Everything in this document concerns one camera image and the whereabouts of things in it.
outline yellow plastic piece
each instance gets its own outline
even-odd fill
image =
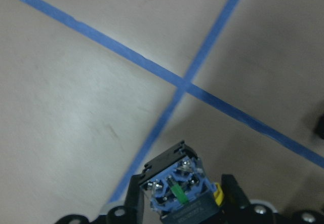
[[[215,185],[217,187],[217,191],[214,192],[215,202],[218,206],[221,206],[224,200],[224,192],[219,183],[216,182]]]

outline metal screw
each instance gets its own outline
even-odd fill
[[[254,211],[255,211],[256,213],[260,214],[260,215],[263,215],[263,214],[267,213],[266,208],[264,208],[264,206],[262,206],[262,205],[257,205],[257,206],[255,206],[255,207],[254,207]]]
[[[305,222],[308,222],[308,223],[313,223],[316,221],[316,218],[308,212],[303,213],[302,218]]]
[[[119,209],[115,210],[114,214],[115,214],[115,216],[123,216],[126,214],[126,212],[124,209],[119,208]]]

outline blue tape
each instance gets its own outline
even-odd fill
[[[216,19],[216,22],[212,26],[210,32],[206,36],[202,46],[200,47],[197,55],[193,59],[193,62],[189,66],[189,69],[187,70],[185,77],[184,77],[184,83],[178,86],[177,91],[175,92],[172,101],[167,106],[167,108],[164,110],[160,118],[158,119],[156,125],[153,127],[153,130],[148,135],[146,140],[144,141],[143,145],[137,152],[134,160],[131,163],[130,168],[125,173],[119,184],[117,185],[116,190],[108,200],[108,202],[117,201],[121,195],[123,194],[124,190],[128,186],[128,183],[132,177],[133,174],[137,171],[139,166],[141,165],[142,161],[144,160],[145,156],[153,146],[155,140],[160,135],[162,130],[164,129],[165,125],[171,118],[175,108],[183,98],[184,94],[186,93],[186,89],[188,86],[191,85],[191,81],[200,69],[203,62],[206,60],[208,54],[210,53],[213,45],[217,41],[217,38],[219,37],[221,31],[225,27],[226,22],[228,21],[230,15],[233,13],[234,8],[238,4],[239,0],[228,0],[221,11],[220,15]]]
[[[229,115],[230,117],[246,124],[250,128],[256,130],[257,132],[264,134],[275,141],[277,141],[282,146],[295,152],[296,154],[308,159],[312,163],[324,168],[324,157],[311,151],[310,149],[304,147],[300,143],[288,138],[287,136],[279,133],[273,128],[265,125],[264,123],[256,120],[250,115],[244,113],[243,111],[237,109],[236,107],[228,104],[227,102],[217,98],[216,96],[208,93],[207,91],[191,84],[187,92],[192,96],[200,99],[201,101],[209,104],[210,106],[216,108],[217,110]]]
[[[82,35],[99,43],[100,45],[112,50],[113,52],[137,64],[138,66],[146,69],[147,71],[162,78],[163,80],[177,87],[183,83],[183,79],[178,75],[168,71],[167,69],[163,68],[157,63],[154,63],[153,61],[144,58],[139,53],[115,41],[114,39],[108,37],[107,35],[97,31],[96,29],[75,20],[72,16],[55,8],[54,6],[48,4],[47,2],[43,0],[20,0],[20,1],[32,6],[33,8],[61,22],[67,27],[81,33]]]

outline green plastic piece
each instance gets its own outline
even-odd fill
[[[173,185],[172,187],[170,187],[172,193],[177,197],[177,199],[179,200],[179,202],[181,204],[186,204],[189,202],[188,197],[185,195],[185,193],[183,192],[182,188],[176,183],[175,185]]]

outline gray floor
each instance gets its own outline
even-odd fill
[[[226,0],[45,0],[183,76]],[[324,0],[241,0],[194,84],[324,156]],[[0,0],[1,223],[93,219],[175,87],[18,0]],[[319,210],[323,169],[186,95],[181,139],[279,211]],[[145,223],[158,223],[147,213]]]

